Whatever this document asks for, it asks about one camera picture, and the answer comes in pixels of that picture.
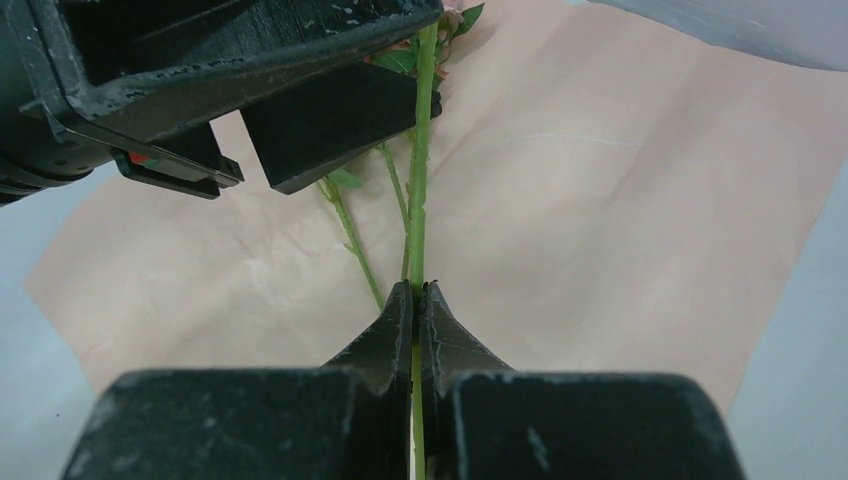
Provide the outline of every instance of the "red marking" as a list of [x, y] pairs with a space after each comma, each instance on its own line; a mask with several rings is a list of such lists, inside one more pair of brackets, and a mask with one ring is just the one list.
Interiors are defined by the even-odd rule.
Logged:
[[130, 161], [136, 165], [142, 165], [144, 162], [150, 160], [150, 157], [146, 157], [140, 153], [129, 152]]

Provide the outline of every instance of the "crumpled paper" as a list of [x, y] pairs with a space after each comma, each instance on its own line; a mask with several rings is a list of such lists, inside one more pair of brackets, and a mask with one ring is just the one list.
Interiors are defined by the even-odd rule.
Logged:
[[[516, 368], [679, 372], [726, 411], [848, 153], [848, 76], [560, 0], [489, 0], [455, 49], [426, 265], [457, 318]], [[129, 369], [317, 365], [376, 318], [332, 207], [268, 188], [238, 115], [215, 130], [245, 184], [205, 201], [116, 178], [27, 279], [99, 391]], [[397, 204], [379, 156], [351, 168], [387, 294]]]

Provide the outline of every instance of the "flower stem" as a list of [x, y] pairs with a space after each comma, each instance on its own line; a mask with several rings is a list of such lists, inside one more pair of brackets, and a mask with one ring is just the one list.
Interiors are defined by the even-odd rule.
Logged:
[[430, 155], [430, 116], [438, 28], [438, 25], [431, 25], [421, 31], [421, 50], [418, 54], [415, 153], [409, 176], [409, 280], [418, 291], [424, 285], [424, 203], [427, 200], [427, 160]]
[[[424, 203], [427, 199], [427, 159], [430, 143], [430, 111], [436, 64], [438, 24], [421, 31], [418, 53], [418, 99], [415, 107], [415, 144], [409, 172], [409, 280], [416, 296], [424, 286]], [[421, 340], [413, 332], [412, 343], [412, 437], [415, 443], [415, 478], [426, 476], [424, 410], [421, 406]]]
[[[410, 129], [406, 131], [406, 138], [409, 140], [409, 165], [415, 164], [415, 129]], [[410, 167], [409, 171], [410, 181], [412, 180], [412, 169]], [[409, 194], [409, 182], [406, 183], [406, 193]], [[407, 218], [409, 218], [410, 212], [407, 211]], [[404, 280], [409, 280], [409, 227], [406, 229], [406, 238], [403, 239], [403, 265], [401, 267], [400, 278]]]
[[383, 142], [377, 146], [377, 150], [386, 159], [386, 169], [389, 171], [389, 177], [392, 179], [392, 186], [395, 189], [395, 197], [397, 197], [398, 208], [400, 209], [400, 218], [403, 220], [403, 267], [400, 278], [404, 279], [409, 269], [409, 207], [406, 205], [406, 196], [403, 193], [403, 187], [400, 186], [400, 179], [395, 169], [391, 147], [386, 142]]
[[349, 244], [345, 244], [345, 247], [359, 260], [359, 266], [362, 267], [362, 273], [365, 274], [365, 279], [368, 280], [368, 286], [371, 288], [371, 294], [374, 295], [374, 301], [377, 302], [377, 307], [382, 310], [386, 306], [386, 297], [380, 293], [380, 286], [377, 284], [377, 279], [371, 270], [371, 264], [368, 263], [368, 257], [365, 256], [362, 242], [360, 242], [356, 228], [353, 226], [353, 219], [347, 211], [339, 187], [326, 178], [318, 183], [318, 187], [321, 189], [324, 198], [335, 207], [336, 213], [339, 215], [339, 220], [342, 222], [342, 227], [344, 227], [347, 234], [348, 241], [350, 241]]

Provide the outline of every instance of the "green leaf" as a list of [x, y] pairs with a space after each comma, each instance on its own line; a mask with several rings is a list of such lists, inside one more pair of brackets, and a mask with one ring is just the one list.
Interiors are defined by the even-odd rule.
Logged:
[[485, 7], [485, 3], [481, 3], [476, 7], [471, 7], [464, 12], [462, 12], [462, 23], [459, 24], [459, 28], [456, 29], [456, 33], [453, 35], [454, 37], [458, 37], [460, 35], [465, 35], [471, 30], [471, 27], [477, 23], [477, 20], [480, 18], [480, 15], [483, 13], [483, 7]]
[[417, 56], [409, 50], [392, 50], [374, 59], [377, 65], [397, 73], [409, 73], [415, 68]]
[[351, 190], [362, 188], [363, 185], [361, 178], [357, 177], [356, 175], [348, 172], [343, 168], [331, 172], [329, 175], [327, 175], [327, 178], [330, 179], [330, 181], [335, 183], [336, 185]]

